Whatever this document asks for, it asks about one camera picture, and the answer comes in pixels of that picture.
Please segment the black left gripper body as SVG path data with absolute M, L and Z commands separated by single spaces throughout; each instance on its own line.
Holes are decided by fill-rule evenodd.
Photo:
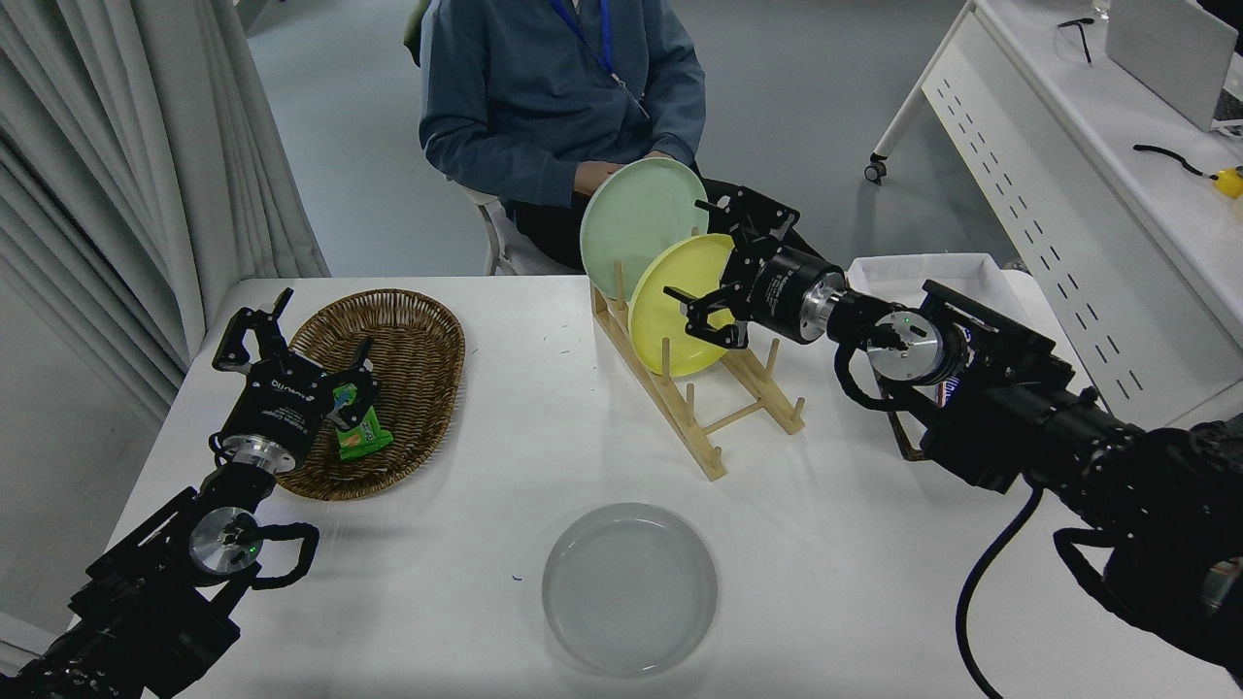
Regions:
M 286 463 L 302 463 L 319 424 L 332 409 L 327 372 L 302 354 L 276 354 L 254 362 L 246 386 L 221 429 L 221 448 L 270 443 Z

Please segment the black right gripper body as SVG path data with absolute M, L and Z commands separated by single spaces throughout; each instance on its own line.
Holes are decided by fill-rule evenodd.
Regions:
M 746 245 L 738 322 L 762 323 L 798 345 L 827 327 L 827 261 L 789 245 Z

